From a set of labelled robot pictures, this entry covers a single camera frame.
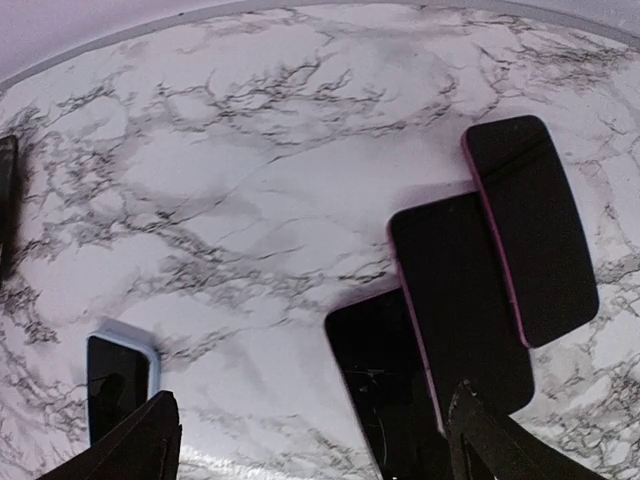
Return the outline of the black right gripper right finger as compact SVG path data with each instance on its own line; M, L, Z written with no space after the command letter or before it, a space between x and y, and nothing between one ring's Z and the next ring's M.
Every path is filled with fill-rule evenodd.
M459 384L452 397L447 438L455 479L601 477L493 408L467 381Z

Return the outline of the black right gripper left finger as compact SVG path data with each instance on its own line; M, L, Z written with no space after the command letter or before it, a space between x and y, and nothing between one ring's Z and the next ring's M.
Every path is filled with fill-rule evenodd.
M41 480L174 480L182 426L176 399L160 391L99 442Z

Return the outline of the light blue phone case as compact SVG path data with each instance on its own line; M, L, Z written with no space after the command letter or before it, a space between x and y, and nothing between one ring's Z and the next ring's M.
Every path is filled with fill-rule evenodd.
M143 352L150 362L148 399L153 397L160 390L161 362L157 350L154 348L153 339L150 333L125 324L115 319L103 318L99 328L90 333L86 340L86 386L87 386L87 342L90 336L99 336L116 343ZM88 392L87 392L87 420L88 420Z

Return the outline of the black smartphone purple edge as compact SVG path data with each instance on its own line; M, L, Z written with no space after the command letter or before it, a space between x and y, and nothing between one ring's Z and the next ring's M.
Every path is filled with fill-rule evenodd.
M591 321L599 296L589 247L544 122L525 115L473 125L462 145L521 342L539 348Z

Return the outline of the black smartphone front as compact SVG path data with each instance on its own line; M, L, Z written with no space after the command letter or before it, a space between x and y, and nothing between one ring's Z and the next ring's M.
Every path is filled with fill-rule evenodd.
M343 306L325 330L382 477L451 479L403 292Z

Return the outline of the black square plate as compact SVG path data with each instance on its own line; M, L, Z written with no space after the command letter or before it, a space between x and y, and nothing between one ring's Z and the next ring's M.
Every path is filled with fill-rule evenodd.
M9 275L16 232L18 138L1 138L1 282Z

